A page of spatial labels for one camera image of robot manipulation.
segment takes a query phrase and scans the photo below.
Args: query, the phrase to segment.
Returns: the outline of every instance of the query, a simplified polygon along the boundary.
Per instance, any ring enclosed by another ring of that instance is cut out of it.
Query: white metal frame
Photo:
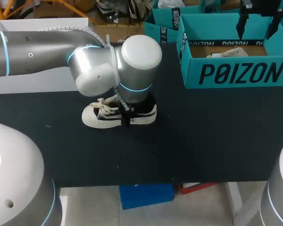
[[[228,182],[225,186],[233,213],[234,226],[246,226],[259,211],[265,185],[254,191],[244,205],[242,204],[237,182]]]

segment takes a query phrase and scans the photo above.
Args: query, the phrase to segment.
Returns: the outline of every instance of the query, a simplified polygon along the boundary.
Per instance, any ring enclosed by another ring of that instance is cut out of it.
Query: canvas sneaker
[[[85,125],[98,129],[107,129],[122,125],[122,115],[119,110],[120,101],[117,95],[107,99],[100,98],[97,102],[85,107],[82,121]],[[130,124],[150,124],[156,119],[156,104],[152,102],[137,105],[130,119]]]

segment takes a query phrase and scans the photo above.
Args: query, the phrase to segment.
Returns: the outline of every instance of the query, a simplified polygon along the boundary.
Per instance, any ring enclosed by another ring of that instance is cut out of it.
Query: black mat
[[[81,113],[95,98],[78,92],[0,95],[0,123],[39,146],[61,187],[267,180],[283,146],[283,87],[187,90],[175,46],[163,54],[152,125],[88,128]]]

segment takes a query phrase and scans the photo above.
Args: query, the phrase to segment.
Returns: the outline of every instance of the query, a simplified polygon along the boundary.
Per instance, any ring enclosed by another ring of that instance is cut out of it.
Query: screw hole
[[[7,199],[7,200],[5,201],[5,205],[6,205],[8,208],[13,208],[15,204],[14,204],[14,202],[11,201],[10,199]]]

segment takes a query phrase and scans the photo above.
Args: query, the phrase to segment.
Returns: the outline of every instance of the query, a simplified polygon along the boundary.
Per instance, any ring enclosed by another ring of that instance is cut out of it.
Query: red object
[[[191,187],[183,188],[182,185],[178,185],[179,190],[181,191],[181,194],[188,194],[191,192],[195,192],[213,185],[216,185],[217,183],[206,183],[206,184],[199,184],[199,185],[194,185]]]

